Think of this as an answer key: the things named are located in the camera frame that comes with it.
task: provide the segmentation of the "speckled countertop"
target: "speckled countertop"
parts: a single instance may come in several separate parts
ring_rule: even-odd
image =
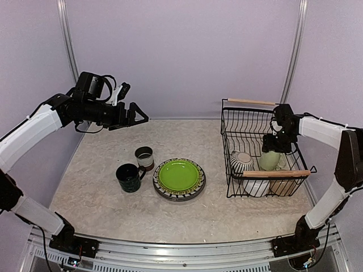
[[[137,192],[122,191],[115,171],[124,163],[137,164],[134,151],[144,145],[154,150],[156,166],[176,157],[198,163],[206,173],[203,192],[187,202],[170,202],[154,190],[153,171]],[[303,187],[292,197],[268,198],[226,198],[226,190],[218,120],[151,120],[86,134],[51,209],[79,233],[158,243],[215,243],[291,233],[311,208]]]

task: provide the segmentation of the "mug handle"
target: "mug handle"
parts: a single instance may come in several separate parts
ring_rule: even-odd
[[[138,170],[139,171],[143,171],[143,173],[141,174],[141,176],[140,176],[140,180],[142,180],[142,178],[145,176],[145,174],[146,174],[146,169],[145,169],[145,167],[144,166],[139,166],[139,168],[138,168]]]

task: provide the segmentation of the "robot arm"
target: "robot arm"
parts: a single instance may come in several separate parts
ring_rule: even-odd
[[[297,136],[312,138],[338,150],[338,158],[331,186],[319,202],[296,225],[291,237],[272,241],[276,257],[309,250],[319,246],[319,231],[342,210],[351,193],[363,184],[363,130],[329,122],[312,116],[293,114],[288,104],[274,109],[274,135],[264,136],[264,150],[285,152]]]
[[[98,100],[104,84],[109,88],[110,96]],[[74,236],[74,228],[66,219],[24,196],[8,173],[34,145],[71,122],[75,123],[76,130],[83,121],[96,122],[108,130],[147,122],[148,116],[135,103],[126,110],[121,102],[129,89],[130,85],[123,83],[112,91],[105,76],[83,72],[76,87],[67,95],[57,94],[43,102],[31,116],[0,139],[0,209],[12,211],[25,222],[51,233],[52,248],[77,255],[82,248],[83,256],[94,258],[98,242]],[[136,121],[136,113],[143,119]]]

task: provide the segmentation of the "purple wall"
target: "purple wall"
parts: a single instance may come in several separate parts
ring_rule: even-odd
[[[363,127],[363,2],[309,1],[302,48],[289,102],[296,113]],[[332,183],[337,151],[301,139],[309,182],[320,198]],[[335,221],[353,271],[363,271],[363,194],[349,200]]]
[[[56,1],[0,1],[0,135],[36,106],[74,82],[67,62]],[[81,134],[62,129],[20,159],[10,175],[28,196],[49,206]],[[0,271],[19,271],[30,227],[0,216]]]
[[[219,118],[226,97],[279,101],[298,9],[299,0],[67,2],[79,69],[130,83],[127,101],[154,118]]]

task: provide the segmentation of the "ceramic cup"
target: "ceramic cup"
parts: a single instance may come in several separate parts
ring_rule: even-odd
[[[141,186],[141,180],[146,173],[145,167],[137,167],[131,163],[121,165],[116,171],[121,188],[127,193],[136,192]]]
[[[275,170],[275,168],[278,165],[278,162],[280,161],[281,153],[277,153],[274,151],[268,151],[267,153],[262,153],[262,156],[260,157],[259,163],[260,168],[265,171],[272,171]]]
[[[244,180],[243,187],[247,194],[253,197],[266,196],[270,190],[269,180]]]
[[[154,168],[153,150],[148,146],[143,146],[135,151],[135,157],[139,166],[144,166],[146,171]]]

